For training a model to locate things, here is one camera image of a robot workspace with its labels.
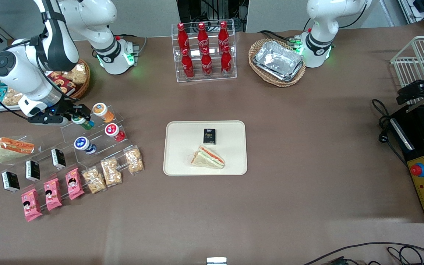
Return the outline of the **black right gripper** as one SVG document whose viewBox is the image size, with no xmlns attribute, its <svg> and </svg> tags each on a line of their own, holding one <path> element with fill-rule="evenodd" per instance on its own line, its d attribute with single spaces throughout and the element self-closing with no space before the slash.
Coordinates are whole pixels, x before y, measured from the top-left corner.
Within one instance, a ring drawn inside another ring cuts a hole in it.
<svg viewBox="0 0 424 265">
<path fill-rule="evenodd" d="M 48 111 L 53 116 L 71 117 L 72 120 L 81 119 L 81 115 L 91 115 L 91 110 L 86 105 L 74 105 L 69 99 L 61 99 L 55 105 L 49 107 Z"/>
</svg>

